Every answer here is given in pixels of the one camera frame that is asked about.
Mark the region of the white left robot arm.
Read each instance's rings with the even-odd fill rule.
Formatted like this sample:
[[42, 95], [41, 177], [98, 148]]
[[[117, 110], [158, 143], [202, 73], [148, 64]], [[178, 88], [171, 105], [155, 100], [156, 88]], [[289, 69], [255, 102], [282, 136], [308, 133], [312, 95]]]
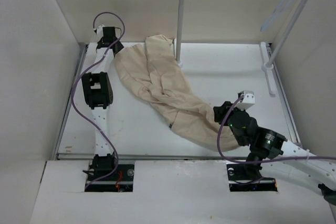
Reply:
[[101, 38], [97, 45], [90, 46], [96, 53], [94, 67], [81, 78], [85, 102], [91, 109], [93, 122], [98, 129], [95, 133], [95, 154], [106, 156], [113, 153], [113, 148], [106, 140], [108, 136], [108, 116], [113, 103], [113, 91], [108, 70], [114, 54], [123, 49], [117, 41], [115, 27], [100, 25], [96, 29]]

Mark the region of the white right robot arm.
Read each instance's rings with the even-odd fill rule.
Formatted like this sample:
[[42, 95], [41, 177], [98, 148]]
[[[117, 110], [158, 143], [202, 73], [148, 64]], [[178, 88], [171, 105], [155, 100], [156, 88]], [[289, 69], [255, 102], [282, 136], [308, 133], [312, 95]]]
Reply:
[[239, 161], [226, 157], [218, 147], [220, 156], [243, 167], [244, 175], [251, 184], [263, 179], [263, 163], [283, 162], [315, 179], [324, 200], [335, 205], [335, 157], [314, 155], [282, 134], [260, 127], [246, 110], [237, 107], [241, 100], [242, 97], [239, 97], [233, 103], [226, 101], [221, 106], [215, 106], [214, 121], [221, 128], [228, 127], [238, 145], [248, 146], [250, 152], [245, 161]]

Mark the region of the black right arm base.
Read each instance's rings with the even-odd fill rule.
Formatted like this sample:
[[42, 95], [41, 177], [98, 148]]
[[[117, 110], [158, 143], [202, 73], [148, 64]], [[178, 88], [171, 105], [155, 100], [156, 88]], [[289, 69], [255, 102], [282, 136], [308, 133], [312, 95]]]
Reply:
[[231, 192], [277, 192], [276, 180], [272, 177], [265, 177], [261, 174], [262, 161], [273, 156], [249, 153], [245, 161], [233, 158], [226, 158], [226, 170], [229, 180], [229, 190]]

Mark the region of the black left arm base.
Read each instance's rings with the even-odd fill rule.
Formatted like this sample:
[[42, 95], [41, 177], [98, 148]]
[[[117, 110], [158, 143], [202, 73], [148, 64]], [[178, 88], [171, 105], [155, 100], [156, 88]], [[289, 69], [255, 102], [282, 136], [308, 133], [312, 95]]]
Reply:
[[133, 191], [134, 162], [118, 163], [114, 154], [95, 155], [88, 169], [85, 192], [129, 193]]

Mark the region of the beige trousers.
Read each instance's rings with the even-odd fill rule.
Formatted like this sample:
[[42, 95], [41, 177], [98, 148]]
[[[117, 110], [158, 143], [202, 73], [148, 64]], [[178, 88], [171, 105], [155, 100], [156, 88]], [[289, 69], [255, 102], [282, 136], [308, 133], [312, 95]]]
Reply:
[[154, 35], [144, 45], [123, 48], [113, 61], [121, 83], [158, 111], [179, 137], [210, 150], [237, 149], [230, 129], [221, 129], [213, 108], [193, 93], [171, 45], [171, 39]]

